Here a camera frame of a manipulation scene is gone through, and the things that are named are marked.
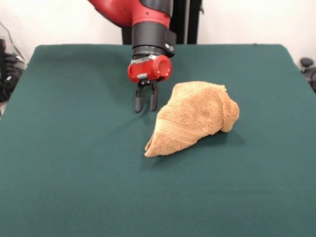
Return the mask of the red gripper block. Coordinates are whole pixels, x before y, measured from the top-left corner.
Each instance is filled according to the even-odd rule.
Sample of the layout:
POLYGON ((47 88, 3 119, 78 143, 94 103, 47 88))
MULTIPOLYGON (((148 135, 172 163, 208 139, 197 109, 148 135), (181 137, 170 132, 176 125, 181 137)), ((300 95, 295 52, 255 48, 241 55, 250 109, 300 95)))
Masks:
POLYGON ((135 92, 134 111, 139 113, 143 108, 143 89, 145 82, 151 80, 150 110, 156 111, 158 107, 158 81, 167 80, 172 74, 171 60, 165 55, 149 55, 131 60, 127 73, 133 83, 138 83, 135 92))

